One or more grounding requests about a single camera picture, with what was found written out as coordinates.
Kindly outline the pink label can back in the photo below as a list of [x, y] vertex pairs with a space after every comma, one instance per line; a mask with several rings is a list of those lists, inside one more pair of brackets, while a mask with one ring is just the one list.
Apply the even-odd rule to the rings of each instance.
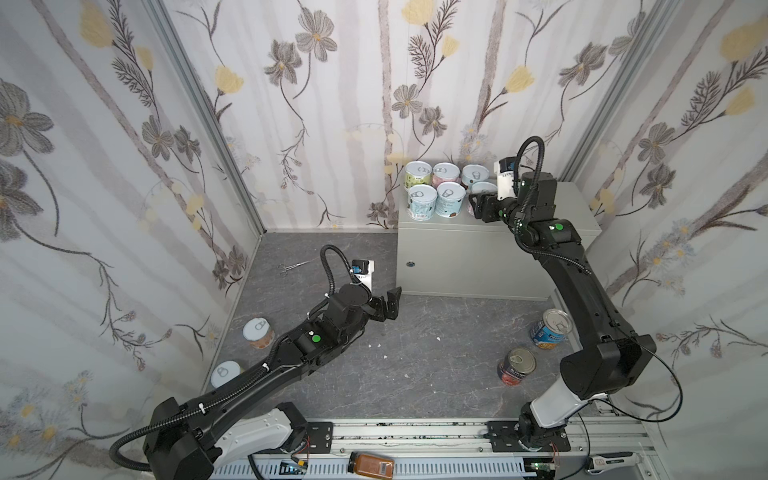
[[492, 182], [477, 182], [468, 191], [468, 211], [475, 219], [482, 219], [487, 207], [497, 201], [498, 188]]

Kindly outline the pink label can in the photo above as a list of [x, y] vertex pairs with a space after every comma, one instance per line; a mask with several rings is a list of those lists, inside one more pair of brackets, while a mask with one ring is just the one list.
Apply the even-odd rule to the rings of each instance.
[[437, 188], [445, 182], [456, 182], [461, 175], [460, 168], [450, 162], [441, 162], [432, 168], [431, 184]]
[[487, 207], [497, 201], [498, 188], [492, 182], [477, 182], [468, 191], [468, 211], [475, 219], [482, 219]]

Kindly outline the teal can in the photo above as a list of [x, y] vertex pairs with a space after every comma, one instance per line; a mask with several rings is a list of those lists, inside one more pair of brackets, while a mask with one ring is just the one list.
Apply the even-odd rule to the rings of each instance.
[[411, 219], [428, 221], [435, 212], [437, 191], [431, 185], [417, 184], [408, 190], [407, 210]]
[[466, 196], [465, 188], [456, 182], [442, 182], [438, 185], [435, 213], [443, 218], [454, 218], [460, 211]]
[[461, 184], [465, 188], [470, 188], [472, 185], [486, 181], [490, 176], [490, 171], [480, 164], [467, 164], [461, 171]]

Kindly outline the pink label can front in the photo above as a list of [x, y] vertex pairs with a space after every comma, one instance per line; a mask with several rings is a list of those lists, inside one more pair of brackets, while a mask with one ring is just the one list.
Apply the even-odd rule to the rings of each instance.
[[460, 168], [450, 162], [441, 162], [432, 168], [431, 184], [437, 188], [445, 182], [456, 182], [461, 175]]

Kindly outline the green label can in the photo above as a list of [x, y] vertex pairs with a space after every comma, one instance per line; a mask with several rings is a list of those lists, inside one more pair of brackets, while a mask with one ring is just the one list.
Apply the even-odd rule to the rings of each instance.
[[410, 190], [416, 185], [430, 185], [432, 182], [432, 166], [421, 160], [414, 160], [405, 166], [405, 189]]

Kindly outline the blue label can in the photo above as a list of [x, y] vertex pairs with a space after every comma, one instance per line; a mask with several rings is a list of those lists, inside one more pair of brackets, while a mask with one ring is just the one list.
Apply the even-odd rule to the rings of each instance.
[[548, 309], [530, 328], [533, 344], [540, 349], [554, 349], [572, 331], [573, 323], [568, 313], [560, 309]]

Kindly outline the red dark label can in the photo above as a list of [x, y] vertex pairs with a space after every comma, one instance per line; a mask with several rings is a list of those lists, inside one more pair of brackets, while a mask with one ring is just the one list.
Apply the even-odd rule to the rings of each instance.
[[508, 386], [519, 385], [536, 369], [537, 362], [531, 351], [515, 348], [506, 353], [497, 365], [499, 379]]

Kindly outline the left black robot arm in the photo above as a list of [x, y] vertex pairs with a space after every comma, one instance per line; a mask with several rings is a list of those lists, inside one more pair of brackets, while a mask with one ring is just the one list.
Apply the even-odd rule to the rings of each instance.
[[325, 296], [299, 325], [274, 341], [263, 360], [204, 395], [184, 403], [168, 398], [154, 409], [149, 425], [111, 445], [110, 459], [157, 479], [208, 479], [216, 469], [249, 454], [307, 446], [307, 421], [292, 403], [260, 417], [251, 412], [344, 353], [368, 322], [396, 319], [402, 296], [399, 287], [374, 295], [347, 259], [342, 263], [349, 281], [338, 286], [328, 252], [342, 251], [332, 244], [320, 250], [328, 279]]

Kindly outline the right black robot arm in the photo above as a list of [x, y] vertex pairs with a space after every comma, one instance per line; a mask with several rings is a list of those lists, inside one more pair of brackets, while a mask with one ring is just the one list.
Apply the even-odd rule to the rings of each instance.
[[469, 197], [476, 218], [503, 222], [517, 246], [547, 272], [581, 344], [561, 359], [557, 380], [520, 411], [515, 435], [528, 451], [561, 439], [573, 415], [633, 385], [657, 356], [654, 339], [634, 330], [597, 279], [576, 228], [556, 218], [557, 181], [542, 171], [544, 157], [544, 140], [527, 138], [515, 156], [501, 162], [502, 172], [512, 176], [513, 194]]

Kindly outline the grey metal cabinet box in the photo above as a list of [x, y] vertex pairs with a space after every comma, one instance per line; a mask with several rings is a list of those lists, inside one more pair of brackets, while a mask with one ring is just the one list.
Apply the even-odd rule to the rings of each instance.
[[544, 300], [555, 284], [520, 250], [500, 222], [476, 220], [465, 207], [454, 218], [415, 221], [400, 203], [397, 284], [405, 294]]

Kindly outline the orange label can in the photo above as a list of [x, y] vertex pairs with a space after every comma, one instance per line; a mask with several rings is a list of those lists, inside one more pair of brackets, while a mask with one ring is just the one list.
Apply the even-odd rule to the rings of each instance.
[[275, 331], [269, 321], [255, 317], [245, 323], [242, 329], [244, 339], [254, 348], [266, 349], [275, 339]]

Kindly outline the yellow label can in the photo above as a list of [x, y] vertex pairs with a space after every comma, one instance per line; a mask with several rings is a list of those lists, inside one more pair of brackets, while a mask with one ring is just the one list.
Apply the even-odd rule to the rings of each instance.
[[213, 368], [210, 375], [210, 384], [214, 389], [218, 389], [239, 376], [244, 369], [234, 361], [228, 360], [221, 362]]

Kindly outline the orange brown bottle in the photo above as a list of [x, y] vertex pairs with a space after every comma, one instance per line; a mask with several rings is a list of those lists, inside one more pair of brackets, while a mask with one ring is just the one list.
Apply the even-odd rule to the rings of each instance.
[[395, 461], [370, 453], [352, 452], [347, 464], [347, 471], [366, 478], [392, 480]]

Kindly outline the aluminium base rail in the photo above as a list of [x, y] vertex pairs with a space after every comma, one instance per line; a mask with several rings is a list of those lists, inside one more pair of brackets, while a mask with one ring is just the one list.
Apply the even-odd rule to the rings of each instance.
[[[618, 417], [572, 419], [564, 436], [539, 451], [520, 447], [509, 418], [313, 419], [304, 450], [247, 455], [216, 479], [354, 479], [352, 452], [395, 461], [395, 479], [667, 479], [646, 429]], [[636, 452], [636, 466], [589, 475], [592, 455]]]

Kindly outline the white handled tool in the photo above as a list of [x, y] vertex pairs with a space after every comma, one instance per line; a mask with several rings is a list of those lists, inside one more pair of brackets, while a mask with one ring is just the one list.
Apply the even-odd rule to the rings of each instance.
[[642, 456], [636, 452], [608, 452], [592, 455], [588, 460], [585, 471], [589, 475], [601, 475], [610, 470], [636, 466], [641, 460]]

